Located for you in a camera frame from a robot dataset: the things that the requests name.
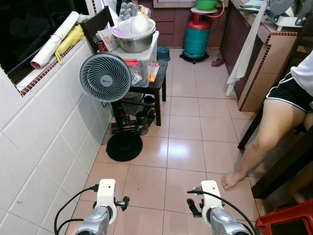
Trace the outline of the small green plastic stool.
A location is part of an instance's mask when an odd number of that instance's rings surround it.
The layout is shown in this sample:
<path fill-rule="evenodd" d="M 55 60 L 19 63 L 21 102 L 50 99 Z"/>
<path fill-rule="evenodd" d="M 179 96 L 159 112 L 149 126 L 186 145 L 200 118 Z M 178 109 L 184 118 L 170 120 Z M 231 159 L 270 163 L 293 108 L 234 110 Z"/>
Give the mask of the small green plastic stool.
<path fill-rule="evenodd" d="M 164 46 L 157 46 L 156 47 L 156 58 L 159 61 L 170 61 L 170 49 Z"/>

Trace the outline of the dark wooden chair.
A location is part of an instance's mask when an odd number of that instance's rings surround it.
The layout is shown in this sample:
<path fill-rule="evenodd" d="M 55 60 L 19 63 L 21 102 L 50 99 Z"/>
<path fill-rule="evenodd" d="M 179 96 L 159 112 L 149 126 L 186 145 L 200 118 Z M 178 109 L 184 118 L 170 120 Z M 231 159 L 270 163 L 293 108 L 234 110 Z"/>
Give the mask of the dark wooden chair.
<path fill-rule="evenodd" d="M 241 141 L 239 142 L 237 148 L 240 150 L 245 150 L 246 145 L 248 144 L 249 140 L 252 138 L 252 135 L 256 132 L 257 128 L 259 127 L 263 116 L 263 107 L 260 108 L 259 112 L 257 112 L 257 116 L 253 119 L 252 123 L 246 130 L 244 136 L 242 137 Z M 306 133 L 307 129 L 304 127 L 303 124 L 298 125 L 294 128 L 294 134 L 297 135 L 299 133 Z"/>

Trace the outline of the brown tiled kitchen counter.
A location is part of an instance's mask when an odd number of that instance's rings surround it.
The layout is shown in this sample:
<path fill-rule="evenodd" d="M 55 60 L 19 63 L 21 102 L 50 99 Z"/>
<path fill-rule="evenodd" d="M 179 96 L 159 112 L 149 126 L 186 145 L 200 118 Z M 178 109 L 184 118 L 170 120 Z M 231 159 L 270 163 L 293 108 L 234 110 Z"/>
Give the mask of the brown tiled kitchen counter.
<path fill-rule="evenodd" d="M 239 11 L 248 0 L 226 0 L 225 33 L 221 41 L 221 53 L 226 69 L 232 72 L 256 15 Z M 284 27 L 279 30 L 269 19 L 260 23 L 253 44 L 246 75 L 235 83 L 234 93 L 242 112 L 257 112 L 274 83 L 285 74 L 284 68 L 291 47 L 299 36 L 300 28 Z"/>

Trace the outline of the grey standing fan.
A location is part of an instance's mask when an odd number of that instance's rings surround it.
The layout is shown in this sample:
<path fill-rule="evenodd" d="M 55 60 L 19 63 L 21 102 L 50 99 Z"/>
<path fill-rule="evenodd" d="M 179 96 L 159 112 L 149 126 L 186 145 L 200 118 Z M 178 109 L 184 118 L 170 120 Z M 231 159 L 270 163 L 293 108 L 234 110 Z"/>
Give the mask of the grey standing fan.
<path fill-rule="evenodd" d="M 121 102 L 132 84 L 132 73 L 125 61 L 112 53 L 93 54 L 81 65 L 80 82 L 93 98 L 111 105 L 117 132 L 107 143 L 110 159 L 124 163 L 137 158 L 143 141 L 136 130 L 125 128 L 127 112 Z"/>

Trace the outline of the white hanging towel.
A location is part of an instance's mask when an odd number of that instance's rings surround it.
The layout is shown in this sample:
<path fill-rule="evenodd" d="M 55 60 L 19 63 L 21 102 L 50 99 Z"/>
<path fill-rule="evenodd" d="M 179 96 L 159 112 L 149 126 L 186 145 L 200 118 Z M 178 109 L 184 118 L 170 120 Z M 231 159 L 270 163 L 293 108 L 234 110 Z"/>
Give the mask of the white hanging towel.
<path fill-rule="evenodd" d="M 263 20 L 263 15 L 268 7 L 269 0 L 262 0 L 262 6 L 258 13 L 256 14 L 255 20 L 251 25 L 251 29 L 246 37 L 242 51 L 239 54 L 237 61 L 233 67 L 233 71 L 229 75 L 228 80 L 226 81 L 226 91 L 225 95 L 230 96 L 233 93 L 235 83 L 239 81 L 246 73 L 249 61 L 252 57 L 253 43 L 257 37 L 257 32 L 259 31 L 259 25 Z"/>

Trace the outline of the small dark side table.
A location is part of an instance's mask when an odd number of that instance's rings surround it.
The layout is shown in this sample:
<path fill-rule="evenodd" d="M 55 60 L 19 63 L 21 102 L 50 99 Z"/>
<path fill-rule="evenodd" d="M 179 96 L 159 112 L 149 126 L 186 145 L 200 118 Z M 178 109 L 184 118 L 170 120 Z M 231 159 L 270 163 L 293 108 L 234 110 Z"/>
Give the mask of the small dark side table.
<path fill-rule="evenodd" d="M 159 69 L 155 74 L 155 80 L 150 82 L 148 87 L 131 87 L 130 92 L 136 94 L 146 94 L 154 97 L 154 102 L 145 103 L 143 101 L 126 101 L 124 103 L 139 105 L 142 107 L 153 108 L 156 114 L 155 123 L 158 127 L 161 126 L 161 102 L 166 101 L 166 70 L 168 68 L 168 61 L 157 60 Z"/>

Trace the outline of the red plastic stool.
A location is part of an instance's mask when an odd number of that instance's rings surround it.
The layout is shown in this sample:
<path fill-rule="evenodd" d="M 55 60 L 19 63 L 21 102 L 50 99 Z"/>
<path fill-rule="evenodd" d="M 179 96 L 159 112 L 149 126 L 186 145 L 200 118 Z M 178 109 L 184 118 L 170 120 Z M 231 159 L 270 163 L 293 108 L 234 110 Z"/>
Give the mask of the red plastic stool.
<path fill-rule="evenodd" d="M 313 235 L 313 199 L 276 208 L 259 217 L 255 228 L 263 235 Z"/>

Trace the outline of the clear plastic egg tray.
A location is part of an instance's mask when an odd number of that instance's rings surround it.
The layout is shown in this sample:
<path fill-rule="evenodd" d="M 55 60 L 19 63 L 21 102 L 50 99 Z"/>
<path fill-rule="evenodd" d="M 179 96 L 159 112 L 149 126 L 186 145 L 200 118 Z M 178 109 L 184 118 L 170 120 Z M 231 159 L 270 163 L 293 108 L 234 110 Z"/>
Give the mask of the clear plastic egg tray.
<path fill-rule="evenodd" d="M 134 2 L 122 2 L 119 5 L 119 22 L 124 22 L 125 20 L 129 20 L 131 17 L 138 16 L 139 9 L 139 4 L 135 4 Z"/>

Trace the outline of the green plastic basin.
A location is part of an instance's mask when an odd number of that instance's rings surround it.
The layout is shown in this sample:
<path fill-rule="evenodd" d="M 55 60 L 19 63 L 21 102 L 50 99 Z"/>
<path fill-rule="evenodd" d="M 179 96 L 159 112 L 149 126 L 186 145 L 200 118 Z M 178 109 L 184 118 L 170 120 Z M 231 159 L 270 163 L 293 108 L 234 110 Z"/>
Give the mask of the green plastic basin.
<path fill-rule="evenodd" d="M 196 0 L 196 8 L 201 11 L 212 11 L 218 2 L 219 0 Z"/>

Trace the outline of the black grey floor appliance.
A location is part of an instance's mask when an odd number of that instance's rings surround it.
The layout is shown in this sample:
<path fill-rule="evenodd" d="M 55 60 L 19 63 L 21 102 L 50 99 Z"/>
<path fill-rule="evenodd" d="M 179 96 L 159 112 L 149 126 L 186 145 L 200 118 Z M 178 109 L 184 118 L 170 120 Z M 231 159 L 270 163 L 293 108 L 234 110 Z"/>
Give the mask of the black grey floor appliance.
<path fill-rule="evenodd" d="M 154 96 L 131 93 L 120 101 L 112 102 L 114 121 L 111 123 L 111 133 L 116 134 L 123 127 L 124 131 L 148 134 L 150 125 L 157 117 L 155 101 Z"/>

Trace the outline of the brown wooden cabinet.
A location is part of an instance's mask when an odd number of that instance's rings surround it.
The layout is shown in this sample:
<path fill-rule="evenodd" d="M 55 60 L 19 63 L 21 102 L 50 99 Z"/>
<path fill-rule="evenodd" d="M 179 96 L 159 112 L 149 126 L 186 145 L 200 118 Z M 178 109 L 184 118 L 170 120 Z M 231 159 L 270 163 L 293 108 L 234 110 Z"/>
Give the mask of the brown wooden cabinet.
<path fill-rule="evenodd" d="M 151 18 L 156 22 L 156 29 L 159 31 L 158 45 L 183 47 L 187 25 L 193 19 L 191 8 L 196 6 L 195 3 L 184 4 L 183 7 L 156 7 L 156 0 L 133 0 L 133 2 L 152 10 Z M 221 47 L 230 7 L 226 7 L 225 10 L 218 18 L 208 18 L 211 25 L 207 43 L 209 48 Z"/>

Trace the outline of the clear plastic storage box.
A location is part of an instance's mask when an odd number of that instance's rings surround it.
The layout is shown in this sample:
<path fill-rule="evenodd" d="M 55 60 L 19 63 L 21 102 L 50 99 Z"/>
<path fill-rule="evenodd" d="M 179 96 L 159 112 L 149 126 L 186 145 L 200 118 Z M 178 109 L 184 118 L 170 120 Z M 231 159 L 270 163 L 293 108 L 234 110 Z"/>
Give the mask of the clear plastic storage box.
<path fill-rule="evenodd" d="M 148 50 L 141 53 L 127 53 L 120 47 L 112 51 L 112 53 L 120 56 L 129 67 L 132 74 L 132 87 L 148 87 L 150 76 L 155 72 L 158 37 L 159 32 L 156 31 L 152 45 Z"/>

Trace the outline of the red white packet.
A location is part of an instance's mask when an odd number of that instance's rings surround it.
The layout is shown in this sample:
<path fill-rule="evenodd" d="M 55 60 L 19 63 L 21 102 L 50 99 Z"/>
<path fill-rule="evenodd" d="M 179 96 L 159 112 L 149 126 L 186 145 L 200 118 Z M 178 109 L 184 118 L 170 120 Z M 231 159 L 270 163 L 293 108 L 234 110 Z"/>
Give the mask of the red white packet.
<path fill-rule="evenodd" d="M 97 31 L 97 36 L 103 41 L 106 51 L 113 51 L 119 48 L 115 36 L 112 34 L 112 27 L 107 27 L 103 30 Z"/>

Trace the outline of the yellow folded cloth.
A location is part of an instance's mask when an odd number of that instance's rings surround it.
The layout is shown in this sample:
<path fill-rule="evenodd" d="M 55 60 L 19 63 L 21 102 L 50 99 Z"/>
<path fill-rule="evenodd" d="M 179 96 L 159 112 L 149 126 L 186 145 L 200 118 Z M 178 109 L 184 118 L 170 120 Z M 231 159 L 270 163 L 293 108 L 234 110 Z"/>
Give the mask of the yellow folded cloth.
<path fill-rule="evenodd" d="M 58 63 L 63 64 L 63 54 L 72 46 L 76 45 L 84 37 L 84 31 L 80 25 L 74 25 L 64 40 L 58 45 L 54 56 Z"/>

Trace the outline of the black chair backrest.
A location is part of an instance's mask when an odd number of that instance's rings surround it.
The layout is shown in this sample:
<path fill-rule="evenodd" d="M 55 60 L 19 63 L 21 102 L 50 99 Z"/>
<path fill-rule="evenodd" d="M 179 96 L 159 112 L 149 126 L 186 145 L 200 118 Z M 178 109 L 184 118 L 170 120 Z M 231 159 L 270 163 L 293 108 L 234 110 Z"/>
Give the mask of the black chair backrest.
<path fill-rule="evenodd" d="M 100 49 L 96 44 L 96 33 L 105 29 L 105 27 L 108 25 L 115 25 L 109 6 L 104 6 L 102 11 L 97 13 L 94 17 L 91 17 L 85 22 L 80 23 L 86 41 L 91 47 L 92 53 L 98 53 Z"/>

